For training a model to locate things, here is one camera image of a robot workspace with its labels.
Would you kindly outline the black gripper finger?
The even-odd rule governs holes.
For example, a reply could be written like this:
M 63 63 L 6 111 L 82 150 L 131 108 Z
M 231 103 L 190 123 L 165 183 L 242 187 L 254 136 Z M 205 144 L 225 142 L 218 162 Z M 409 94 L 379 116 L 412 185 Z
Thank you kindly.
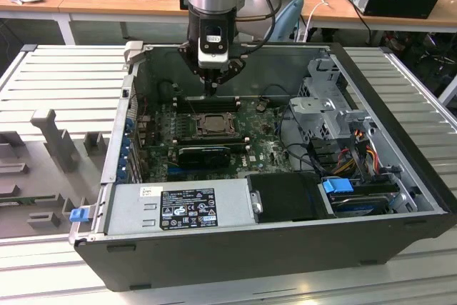
M 198 53 L 196 48 L 191 45 L 189 41 L 184 42 L 178 47 L 178 52 L 181 58 L 189 67 L 192 74 L 197 75 L 204 84 L 204 95 L 213 96 L 213 69 L 204 69 L 199 66 Z
M 217 88 L 239 75 L 246 66 L 246 62 L 241 57 L 230 59 L 223 69 L 215 70 L 212 76 L 212 94 L 217 92 Z

